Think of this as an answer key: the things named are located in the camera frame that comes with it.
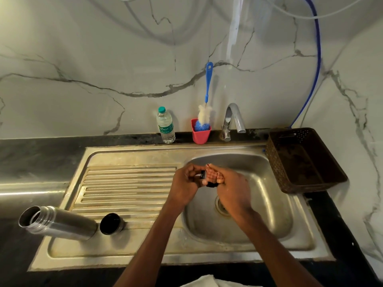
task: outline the human arm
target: human arm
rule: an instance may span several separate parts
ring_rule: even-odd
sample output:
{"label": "human arm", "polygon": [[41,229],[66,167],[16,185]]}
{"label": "human arm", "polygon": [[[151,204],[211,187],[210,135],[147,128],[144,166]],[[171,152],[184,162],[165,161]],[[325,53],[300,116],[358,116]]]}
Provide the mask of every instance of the human arm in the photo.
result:
{"label": "human arm", "polygon": [[164,206],[114,287],[151,287],[156,284],[170,232],[177,217],[201,186],[199,178],[195,177],[201,170],[204,170],[203,166],[188,164],[175,172]]}
{"label": "human arm", "polygon": [[219,199],[255,246],[275,284],[278,287],[322,287],[269,231],[259,213],[251,208],[246,178],[230,169],[209,166],[223,174],[224,183],[217,187]]}

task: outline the blue pipe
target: blue pipe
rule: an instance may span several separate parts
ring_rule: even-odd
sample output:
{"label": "blue pipe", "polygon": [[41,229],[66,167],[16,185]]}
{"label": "blue pipe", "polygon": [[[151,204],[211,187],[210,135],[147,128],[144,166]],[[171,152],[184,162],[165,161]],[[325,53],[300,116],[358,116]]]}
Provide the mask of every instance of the blue pipe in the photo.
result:
{"label": "blue pipe", "polygon": [[[310,9],[311,9],[311,12],[313,13],[313,16],[318,16],[313,1],[312,0],[305,0],[305,1],[310,6]],[[313,83],[313,87],[311,88],[311,91],[310,91],[310,94],[309,94],[307,100],[305,101],[302,109],[300,110],[299,114],[295,117],[295,119],[293,120],[293,122],[291,123],[289,128],[291,128],[293,126],[295,121],[298,119],[299,115],[303,112],[303,110],[306,107],[307,103],[309,102],[311,96],[313,95],[315,87],[316,87],[316,84],[318,82],[319,73],[321,71],[321,61],[322,61],[321,33],[320,33],[320,30],[319,30],[318,19],[314,19],[314,22],[315,22],[315,30],[316,30],[316,47],[317,47],[317,51],[318,51],[318,53],[317,53],[318,62],[317,62],[317,65],[316,65],[316,73],[315,73],[314,83]]]}

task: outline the checkered cloth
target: checkered cloth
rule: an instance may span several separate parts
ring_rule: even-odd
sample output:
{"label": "checkered cloth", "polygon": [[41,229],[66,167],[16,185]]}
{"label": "checkered cloth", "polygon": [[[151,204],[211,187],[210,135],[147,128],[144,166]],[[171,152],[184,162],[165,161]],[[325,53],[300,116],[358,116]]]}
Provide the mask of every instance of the checkered cloth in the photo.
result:
{"label": "checkered cloth", "polygon": [[207,182],[211,183],[223,183],[224,177],[222,173],[215,171],[208,164],[206,164],[206,175],[205,179]]}

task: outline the stainless steel sink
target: stainless steel sink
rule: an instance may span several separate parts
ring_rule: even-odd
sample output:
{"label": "stainless steel sink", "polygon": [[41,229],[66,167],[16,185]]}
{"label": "stainless steel sink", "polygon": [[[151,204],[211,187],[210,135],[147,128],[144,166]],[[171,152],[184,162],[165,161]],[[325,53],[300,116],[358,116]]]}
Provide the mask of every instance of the stainless steel sink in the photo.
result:
{"label": "stainless steel sink", "polygon": [[[278,238],[293,227],[293,213],[286,194],[280,191],[267,158],[262,154],[216,154],[191,160],[197,165],[213,163],[242,173],[251,188],[251,205]],[[221,243],[250,243],[219,202],[215,189],[201,188],[184,211],[186,226],[201,239]]]}
{"label": "stainless steel sink", "polygon": [[[85,242],[45,237],[30,270],[127,265],[165,203],[175,170],[188,162],[242,173],[252,207],[294,257],[332,258],[304,197],[280,191],[263,143],[172,144],[88,148],[60,208],[97,222],[116,212],[126,228],[114,236],[97,231]],[[216,189],[204,187],[177,218],[162,263],[260,260]]]}

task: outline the faucet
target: faucet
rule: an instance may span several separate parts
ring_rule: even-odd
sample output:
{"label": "faucet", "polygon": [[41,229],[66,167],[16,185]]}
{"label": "faucet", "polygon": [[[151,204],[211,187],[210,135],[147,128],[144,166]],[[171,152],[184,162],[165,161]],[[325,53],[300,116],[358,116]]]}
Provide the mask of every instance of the faucet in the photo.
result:
{"label": "faucet", "polygon": [[231,118],[234,117],[238,133],[246,133],[245,124],[243,123],[241,113],[239,112],[238,106],[235,103],[231,103],[227,106],[225,120],[222,125],[222,132],[219,135],[221,140],[228,142],[231,140],[229,125]]}

